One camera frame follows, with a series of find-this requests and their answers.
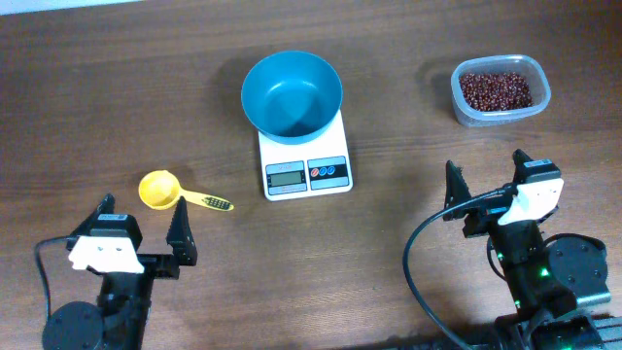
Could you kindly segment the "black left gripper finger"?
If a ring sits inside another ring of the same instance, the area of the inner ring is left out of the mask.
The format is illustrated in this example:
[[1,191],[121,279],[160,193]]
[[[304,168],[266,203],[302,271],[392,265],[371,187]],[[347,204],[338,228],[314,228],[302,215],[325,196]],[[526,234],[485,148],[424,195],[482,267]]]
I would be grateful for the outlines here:
[[183,196],[176,204],[166,242],[172,247],[179,265],[196,266],[197,249],[190,229],[187,201]]
[[107,193],[95,209],[69,234],[66,250],[72,251],[80,236],[89,236],[91,228],[101,214],[113,214],[115,202],[114,196],[111,193]]

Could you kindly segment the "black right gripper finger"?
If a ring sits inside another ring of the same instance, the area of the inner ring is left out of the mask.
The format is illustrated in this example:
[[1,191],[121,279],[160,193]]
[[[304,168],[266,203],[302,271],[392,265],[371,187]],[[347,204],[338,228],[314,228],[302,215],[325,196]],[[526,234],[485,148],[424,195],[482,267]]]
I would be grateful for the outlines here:
[[[456,166],[451,160],[445,165],[446,174],[446,195],[444,200],[444,208],[454,207],[457,204],[471,199],[467,183],[464,179],[462,168]],[[469,207],[454,209],[451,213],[443,215],[445,222],[464,218],[471,209]]]
[[529,183],[532,177],[532,170],[531,167],[528,166],[528,163],[532,161],[532,159],[521,149],[517,149],[512,154],[512,159],[515,165],[512,182]]

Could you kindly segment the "yellow measuring scoop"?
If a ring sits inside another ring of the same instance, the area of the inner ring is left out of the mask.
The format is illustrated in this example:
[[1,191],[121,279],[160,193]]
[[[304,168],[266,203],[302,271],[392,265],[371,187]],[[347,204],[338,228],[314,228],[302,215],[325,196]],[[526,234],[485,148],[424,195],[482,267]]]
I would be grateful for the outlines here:
[[140,199],[151,209],[166,210],[177,205],[183,198],[186,202],[221,212],[229,212],[234,205],[227,199],[185,190],[178,178],[167,170],[156,170],[146,174],[139,182]]

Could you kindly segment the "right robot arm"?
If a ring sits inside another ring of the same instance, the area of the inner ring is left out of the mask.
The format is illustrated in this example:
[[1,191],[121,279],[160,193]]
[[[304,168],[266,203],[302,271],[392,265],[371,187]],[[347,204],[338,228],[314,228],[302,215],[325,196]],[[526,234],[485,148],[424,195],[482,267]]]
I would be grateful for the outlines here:
[[487,255],[516,312],[500,316],[469,341],[475,349],[618,349],[621,320],[594,316],[610,302],[606,246],[578,233],[544,237],[540,226],[558,209],[564,186],[550,159],[516,150],[513,179],[498,194],[475,198],[462,171],[446,163],[446,221],[462,219],[467,238],[485,235]]

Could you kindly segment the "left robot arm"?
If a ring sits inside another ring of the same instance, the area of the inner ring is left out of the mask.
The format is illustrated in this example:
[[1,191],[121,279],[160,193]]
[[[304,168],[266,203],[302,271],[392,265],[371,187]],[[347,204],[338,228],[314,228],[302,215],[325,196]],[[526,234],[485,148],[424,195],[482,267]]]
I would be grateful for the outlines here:
[[[140,254],[142,233],[136,219],[116,214],[114,209],[115,198],[108,193],[69,235],[43,240],[34,248],[46,298],[45,349],[139,349],[151,312],[154,281],[177,280],[182,266],[197,263],[183,197],[175,206],[166,235],[170,254]],[[95,304],[71,301],[52,310],[41,249],[56,242],[66,244],[74,269],[102,278]]]

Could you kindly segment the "white digital kitchen scale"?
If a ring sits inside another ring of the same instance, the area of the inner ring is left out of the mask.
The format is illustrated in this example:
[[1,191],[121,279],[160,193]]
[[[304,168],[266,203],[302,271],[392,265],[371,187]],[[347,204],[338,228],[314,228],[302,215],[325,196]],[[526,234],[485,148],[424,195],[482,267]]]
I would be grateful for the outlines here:
[[263,192],[270,201],[346,193],[353,188],[341,114],[323,134],[303,144],[280,144],[260,134],[259,155]]

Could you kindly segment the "blue plastic bowl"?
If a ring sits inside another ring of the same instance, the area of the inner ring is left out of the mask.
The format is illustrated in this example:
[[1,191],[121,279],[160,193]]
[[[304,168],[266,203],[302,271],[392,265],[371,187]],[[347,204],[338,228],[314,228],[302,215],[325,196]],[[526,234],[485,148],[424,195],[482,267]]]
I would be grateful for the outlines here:
[[322,57],[283,51],[253,66],[240,98],[246,118],[260,134],[294,145],[325,132],[340,111],[343,95],[338,73]]

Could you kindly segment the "red adzuki beans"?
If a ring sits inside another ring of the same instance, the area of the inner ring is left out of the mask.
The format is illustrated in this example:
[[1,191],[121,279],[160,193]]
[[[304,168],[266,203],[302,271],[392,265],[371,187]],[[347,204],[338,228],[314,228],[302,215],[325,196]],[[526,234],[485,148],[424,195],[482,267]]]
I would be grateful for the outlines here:
[[459,78],[459,84],[466,103],[476,111],[508,111],[534,105],[527,80],[515,72],[468,73]]

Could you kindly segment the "clear plastic container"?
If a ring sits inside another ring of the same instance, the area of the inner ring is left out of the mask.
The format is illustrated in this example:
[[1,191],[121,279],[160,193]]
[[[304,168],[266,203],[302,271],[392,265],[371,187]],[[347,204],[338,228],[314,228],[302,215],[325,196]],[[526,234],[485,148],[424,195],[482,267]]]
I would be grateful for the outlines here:
[[[471,108],[464,98],[459,79],[464,74],[517,73],[529,86],[534,105],[522,109],[482,112]],[[551,89],[540,64],[522,54],[493,55],[466,60],[459,64],[450,78],[452,104],[457,121],[468,127],[515,123],[535,116],[546,109]]]

